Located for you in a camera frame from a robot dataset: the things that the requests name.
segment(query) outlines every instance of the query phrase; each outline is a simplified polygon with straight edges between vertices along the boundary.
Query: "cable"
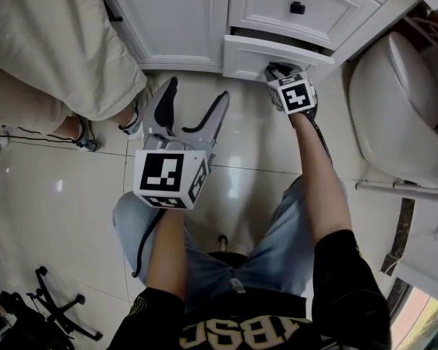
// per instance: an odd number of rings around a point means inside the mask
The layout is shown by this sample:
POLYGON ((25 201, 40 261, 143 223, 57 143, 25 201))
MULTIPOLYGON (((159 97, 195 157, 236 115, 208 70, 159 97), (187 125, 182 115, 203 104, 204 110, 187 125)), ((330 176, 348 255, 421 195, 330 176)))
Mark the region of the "cable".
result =
POLYGON ((37 305, 36 305, 36 301, 35 301, 36 298, 34 298, 34 295, 28 293, 27 296, 31 298, 32 303, 36 306, 37 312, 40 314, 41 311, 39 310, 39 307, 37 307, 37 305))
POLYGON ((166 130, 167 130, 167 133, 169 134, 169 136, 176 137, 174 131, 172 131, 170 128, 166 127, 166 130))
POLYGON ((326 154, 328 155, 329 160, 331 161, 331 164, 333 164, 333 159, 331 158, 331 155, 329 154, 328 146, 326 145, 326 141, 325 141, 325 139, 323 138, 323 134, 321 133, 320 128, 318 127, 318 125, 316 124, 316 122, 315 122, 315 120, 314 120, 313 118, 311 118, 311 117, 310 117, 308 114, 306 114, 306 113, 303 113, 303 114, 305 114, 305 115, 307 116, 307 118, 308 118, 308 120, 310 121, 310 123, 312 124, 313 128, 316 130, 316 133, 318 134, 318 137, 319 137, 320 140, 321 140, 321 144, 323 145, 323 147, 324 147, 324 149, 325 149, 325 151, 326 151, 326 154))
MULTIPOLYGON (((159 137, 159 136, 161 136, 161 135, 158 135, 157 133, 147 133, 147 134, 145 135, 145 142, 146 142, 146 140, 147 140, 147 138, 148 138, 149 136, 159 137)), ((187 143, 185 143, 184 141, 179 140, 179 139, 165 139, 165 138, 164 138, 164 140, 167 141, 167 142, 176 142, 176 143, 180 143, 181 145, 183 145, 184 150, 188 150, 187 148, 190 148, 191 150, 197 150, 197 148, 195 148, 193 145, 187 144, 187 143)))
POLYGON ((399 258, 398 260, 395 260, 393 263, 390 264, 390 266, 388 268, 385 269, 385 273, 389 273, 389 270, 392 269, 392 267, 394 267, 395 265, 397 265, 397 262, 400 261, 401 258, 399 258))
POLYGON ((49 140, 49 139, 35 139, 35 138, 25 137, 25 136, 0 135, 0 137, 12 137, 14 139, 35 140, 35 141, 48 141, 51 143, 59 143, 59 144, 73 144, 73 141, 55 141, 55 140, 49 140))
POLYGON ((165 212, 166 212, 166 209, 159 209, 158 213, 155 215, 154 219, 151 221, 151 223, 147 227, 147 230, 146 230, 145 234, 143 235, 141 242, 139 243, 138 255, 137 255, 137 269, 133 273, 131 273, 131 275, 133 277, 138 277, 139 272, 141 271, 141 256, 143 253, 143 248, 145 247, 145 244, 146 244, 146 240, 149 237, 149 235, 152 233, 152 231, 154 230, 156 225, 161 221, 162 216, 164 215, 165 212))
MULTIPOLYGON (((27 132, 27 133, 38 133, 39 135, 42 135, 40 132, 37 132, 37 131, 30 131, 30 130, 26 130, 26 129, 24 129, 24 128, 21 128, 21 127, 18 127, 20 130, 22 130, 22 131, 24 131, 24 132, 27 132)), ((60 136, 55 136, 55 135, 47 135, 47 136, 50 136, 50 137, 55 137, 56 139, 59 139, 59 140, 73 140, 73 139, 71 139, 71 138, 69 138, 69 137, 60 137, 60 136)))

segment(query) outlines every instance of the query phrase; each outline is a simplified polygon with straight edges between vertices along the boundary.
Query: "toilet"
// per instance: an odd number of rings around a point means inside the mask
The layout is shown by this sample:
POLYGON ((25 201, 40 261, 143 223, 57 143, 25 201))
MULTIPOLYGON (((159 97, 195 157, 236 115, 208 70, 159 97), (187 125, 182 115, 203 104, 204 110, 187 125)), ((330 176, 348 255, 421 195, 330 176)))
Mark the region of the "toilet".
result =
POLYGON ((438 87, 406 38, 393 32, 363 55, 350 81, 349 104, 368 162, 438 188, 438 87))

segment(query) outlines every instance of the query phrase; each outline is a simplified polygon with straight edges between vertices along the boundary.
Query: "black shirt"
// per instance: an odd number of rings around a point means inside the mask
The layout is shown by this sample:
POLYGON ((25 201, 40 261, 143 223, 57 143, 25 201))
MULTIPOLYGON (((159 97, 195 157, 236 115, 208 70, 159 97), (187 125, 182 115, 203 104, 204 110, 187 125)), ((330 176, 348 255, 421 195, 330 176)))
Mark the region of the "black shirt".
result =
POLYGON ((147 288, 109 349, 389 349, 390 317, 353 233, 341 230, 315 247, 313 322, 305 299, 266 290, 230 292, 184 314, 181 299, 147 288))

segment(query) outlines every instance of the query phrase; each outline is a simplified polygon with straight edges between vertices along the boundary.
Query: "fiducial marker cube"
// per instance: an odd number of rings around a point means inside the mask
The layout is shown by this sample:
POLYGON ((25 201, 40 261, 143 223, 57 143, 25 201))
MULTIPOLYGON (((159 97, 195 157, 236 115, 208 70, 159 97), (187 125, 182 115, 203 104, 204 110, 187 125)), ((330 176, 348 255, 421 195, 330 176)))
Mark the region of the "fiducial marker cube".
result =
POLYGON ((209 173, 201 150, 137 150, 133 192, 151 207, 192 209, 209 173))
POLYGON ((305 71, 268 82, 272 103, 286 114, 303 112, 315 107, 315 89, 305 71))

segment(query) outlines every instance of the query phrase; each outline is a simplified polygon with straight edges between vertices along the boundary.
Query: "leg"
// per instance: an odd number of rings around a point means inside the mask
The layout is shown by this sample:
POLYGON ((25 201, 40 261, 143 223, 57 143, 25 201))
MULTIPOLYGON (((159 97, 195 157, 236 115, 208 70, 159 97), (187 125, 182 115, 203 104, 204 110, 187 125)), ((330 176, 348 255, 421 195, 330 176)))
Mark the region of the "leg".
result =
POLYGON ((111 120, 118 123, 121 127, 126 127, 133 120, 135 113, 135 108, 133 104, 129 104, 124 110, 120 113, 114 115, 111 120))
POLYGON ((71 115, 72 111, 61 101, 0 69, 1 124, 47 135, 58 130, 71 115))
MULTIPOLYGON (((134 271, 137 267, 139 242, 158 210, 149 207, 132 192, 118 201, 113 212, 113 223, 126 259, 134 271)), ((147 268, 153 250, 155 231, 146 240, 142 251, 139 279, 146 283, 147 268)), ((185 230, 188 280, 185 299, 187 311, 231 289, 231 267, 203 253, 185 230)))
POLYGON ((285 191, 263 241, 236 271, 245 289, 301 295, 312 278, 314 254, 302 185, 298 178, 285 191))
POLYGON ((121 112, 146 83, 103 0, 0 0, 0 68, 89 120, 121 112))
POLYGON ((53 133, 77 140, 80 137, 80 121, 76 117, 66 117, 53 133))

